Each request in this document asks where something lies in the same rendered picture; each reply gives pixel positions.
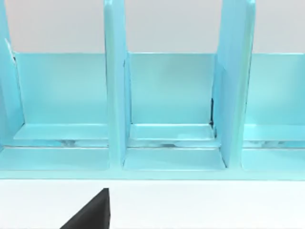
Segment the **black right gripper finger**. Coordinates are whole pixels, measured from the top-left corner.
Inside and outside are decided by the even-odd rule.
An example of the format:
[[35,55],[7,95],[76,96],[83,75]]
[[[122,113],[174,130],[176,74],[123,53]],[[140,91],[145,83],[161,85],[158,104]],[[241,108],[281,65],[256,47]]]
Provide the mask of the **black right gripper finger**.
[[108,188],[103,188],[60,229],[110,229],[111,210]]

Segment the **light blue rack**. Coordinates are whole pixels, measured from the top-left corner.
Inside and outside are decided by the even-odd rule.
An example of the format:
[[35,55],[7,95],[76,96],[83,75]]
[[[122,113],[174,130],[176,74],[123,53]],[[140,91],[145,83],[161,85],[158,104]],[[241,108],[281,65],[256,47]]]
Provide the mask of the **light blue rack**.
[[223,0],[215,53],[18,52],[0,0],[0,179],[305,181],[305,53],[253,53],[257,0]]

